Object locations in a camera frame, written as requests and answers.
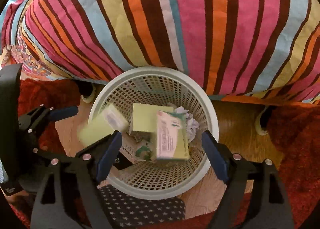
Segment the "black cushion with white stars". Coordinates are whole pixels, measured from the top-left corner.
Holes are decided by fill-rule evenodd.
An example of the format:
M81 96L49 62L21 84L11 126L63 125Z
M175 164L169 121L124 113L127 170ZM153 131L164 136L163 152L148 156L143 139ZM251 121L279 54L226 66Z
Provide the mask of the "black cushion with white stars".
M120 227L152 225L185 217L185 204L177 197L144 200L129 196L112 185L99 190L110 217Z

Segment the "striped bedspread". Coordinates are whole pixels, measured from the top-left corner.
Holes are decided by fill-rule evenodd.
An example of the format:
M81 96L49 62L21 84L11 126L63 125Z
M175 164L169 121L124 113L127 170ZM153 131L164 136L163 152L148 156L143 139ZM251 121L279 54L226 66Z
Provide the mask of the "striped bedspread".
M95 83L165 66L212 99L317 105L319 11L318 0L10 0L1 60Z

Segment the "perforated basket wall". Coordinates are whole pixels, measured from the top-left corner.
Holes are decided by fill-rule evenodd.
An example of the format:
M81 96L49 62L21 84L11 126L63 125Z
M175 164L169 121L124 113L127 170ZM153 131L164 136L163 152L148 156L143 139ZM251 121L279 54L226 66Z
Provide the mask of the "perforated basket wall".
M210 105L212 109L208 111L208 109L205 108L207 106L201 103L203 100L202 98L199 98L199 94L195 93L195 91L192 92L190 88L182 84L182 82L179 82L178 78L166 77L165 74L161 74L161 76L158 74L138 76L129 78L121 85L110 91L108 95L104 93L107 95L105 98L100 98L103 102L100 103L101 106L96 110L96 114L102 111L106 105L112 103L129 121L134 102L163 106L166 106L168 103L173 103L176 106L183 106L185 109L188 109L200 124L196 137L190 144L190 160L178 161L168 166L163 164L154 164L152 162L138 162L134 166L125 169L121 174L121 182L132 188L132 190L130 190L131 193L129 192L132 196L137 197L137 194L134 193L134 190L137 189L140 193L141 190L145 192L148 191L147 194L143 194L145 197L141 197L141 195L139 195L140 198L164 198L161 194L158 194L158 192L157 194L152 194L152 191L166 191L168 189L174 189L174 187L179 186L183 182L187 182L195 172L199 171L198 169L200 164L204 160L207 161L206 155L201 146L201 135L203 131L212 129L212 121L209 120L213 117L216 121L216 115L211 103ZM208 116L208 112L212 112L212 110L214 112L214 116ZM181 187L179 187L178 192L171 194L171 196L178 195L180 193L182 193Z

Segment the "laundry basket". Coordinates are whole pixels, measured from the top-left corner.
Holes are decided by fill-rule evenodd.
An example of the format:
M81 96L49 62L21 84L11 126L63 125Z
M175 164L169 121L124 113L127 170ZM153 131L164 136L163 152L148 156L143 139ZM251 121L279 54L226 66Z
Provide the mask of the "laundry basket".
M219 139L218 120L210 99L195 81L181 72L164 67L140 67L106 85L93 104L89 122L109 103L129 121L134 102L183 106L200 127L190 144L190 160L175 161L169 166L138 162L124 169L121 179L109 176L110 184L128 195L149 200L182 194L198 183L210 167L201 144L202 132L209 130L217 141Z

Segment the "metal screw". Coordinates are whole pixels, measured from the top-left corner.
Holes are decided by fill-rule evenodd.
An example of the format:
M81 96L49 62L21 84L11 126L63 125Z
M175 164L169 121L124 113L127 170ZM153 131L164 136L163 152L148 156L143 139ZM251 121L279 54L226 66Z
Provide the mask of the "metal screw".
M266 159L265 162L268 166L271 166L273 164L272 160L270 159Z
M53 160L51 160L52 165L57 165L58 162L59 162L59 160L57 158L54 158Z
M234 159L234 160L241 160L242 157L241 157L240 154L233 154L233 159Z
M83 156L82 156L82 159L83 160L89 160L91 158L91 155L90 154L84 154Z

